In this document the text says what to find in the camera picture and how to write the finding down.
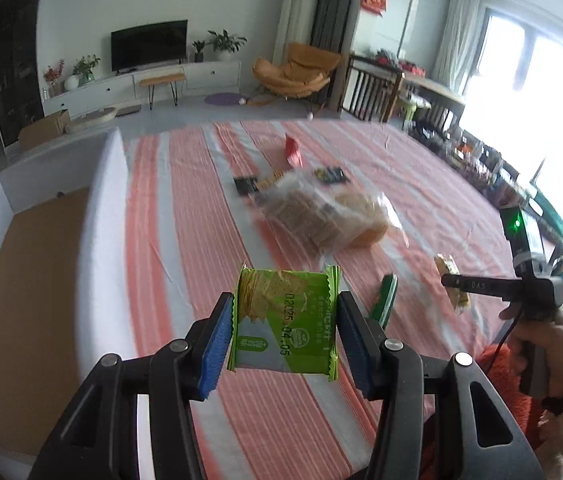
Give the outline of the person's right hand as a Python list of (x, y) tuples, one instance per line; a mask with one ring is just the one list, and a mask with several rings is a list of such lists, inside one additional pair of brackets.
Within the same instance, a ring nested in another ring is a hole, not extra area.
[(552, 321), (529, 321), (521, 318), (510, 332), (507, 341), (510, 355), (510, 369), (522, 375), (528, 368), (529, 361), (524, 348), (533, 344), (536, 350), (544, 352), (544, 359), (532, 364), (533, 370), (538, 365), (546, 365), (547, 386), (543, 396), (533, 392), (533, 398), (541, 400), (544, 408), (554, 415), (563, 414), (563, 313), (558, 311)]

